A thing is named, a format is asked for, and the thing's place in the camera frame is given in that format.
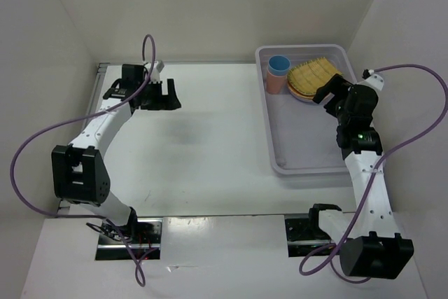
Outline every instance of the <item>blue cup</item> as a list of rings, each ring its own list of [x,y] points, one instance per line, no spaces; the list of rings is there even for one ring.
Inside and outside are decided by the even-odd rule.
[[[267,70],[274,76],[285,76],[290,67],[291,62],[286,56],[275,55],[269,59]]]

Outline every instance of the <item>plastic tray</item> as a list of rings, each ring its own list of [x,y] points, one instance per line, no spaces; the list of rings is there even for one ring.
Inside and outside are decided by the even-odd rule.
[[[337,120],[325,112],[323,104],[297,100],[286,85],[278,95],[265,91],[267,62],[274,55],[285,55],[292,67],[326,57],[348,81],[355,83],[345,50],[338,45],[263,46],[256,50],[255,59],[274,170],[287,175],[347,172],[336,144]]]

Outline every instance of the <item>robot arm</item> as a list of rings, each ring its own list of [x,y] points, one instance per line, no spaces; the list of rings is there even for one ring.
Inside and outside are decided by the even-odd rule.
[[[175,110],[181,107],[173,79],[167,79],[168,95],[162,95],[159,73],[163,67],[163,62],[157,61],[150,83],[135,99],[92,119],[68,146],[56,146],[51,153],[56,196],[110,219],[125,232],[134,232],[137,214],[111,192],[111,180],[103,157],[136,109]],[[129,97],[143,83],[144,76],[144,66],[122,65],[121,78],[103,96],[98,111],[107,110]]]
[[[365,81],[352,85],[335,75],[315,98],[322,101],[329,93],[334,97],[324,106],[338,119],[337,144],[349,170],[356,205],[359,206],[368,180],[383,153],[381,140],[372,126],[372,112],[384,81],[379,74],[365,71]],[[403,239],[393,217],[381,165],[367,201],[342,245],[339,260],[346,276],[395,279],[414,253],[410,239]],[[341,209],[331,204],[315,204],[309,212],[310,222],[339,242],[349,226]]]

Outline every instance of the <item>white table surface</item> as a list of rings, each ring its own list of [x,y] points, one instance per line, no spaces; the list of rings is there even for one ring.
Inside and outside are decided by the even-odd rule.
[[[120,76],[108,67],[101,96]],[[139,216],[307,213],[317,202],[354,210],[348,174],[271,168],[254,64],[167,64],[161,77],[174,78],[182,108],[136,111],[104,158],[111,190]]]
[[[98,235],[84,223],[45,220],[22,299],[426,298],[413,259],[393,281],[348,284],[329,267],[301,276],[280,215],[165,218],[160,260],[143,262],[141,288],[132,261],[95,261]],[[320,261],[313,257],[307,270]]]
[[[275,175],[254,64],[168,64],[162,75],[175,78],[182,109],[137,111],[105,157],[113,192],[140,216],[354,210],[347,176]],[[109,67],[102,92],[119,76]],[[165,218],[161,259],[143,262],[141,288],[131,261],[95,261],[85,222],[45,220],[22,298],[426,298],[414,260],[394,281],[347,284],[329,267],[300,276],[280,215]]]

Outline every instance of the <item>white wall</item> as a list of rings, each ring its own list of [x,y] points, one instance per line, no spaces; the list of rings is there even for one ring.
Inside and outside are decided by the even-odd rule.
[[[62,0],[96,61],[140,60],[151,32],[165,60],[253,60],[264,44],[348,47],[370,0]]]
[[[448,81],[448,0],[374,0],[350,49],[358,75],[364,68],[424,64]],[[441,112],[443,93],[431,75],[384,73],[386,87],[375,116],[386,149],[430,125]],[[448,121],[396,153],[386,179],[393,208],[408,237],[429,298],[448,289]]]
[[[85,113],[95,65],[60,0],[0,0],[0,293],[19,298],[43,219],[16,198],[8,170],[15,149],[42,127]],[[50,152],[80,125],[25,150],[18,183],[34,204],[55,210]]]

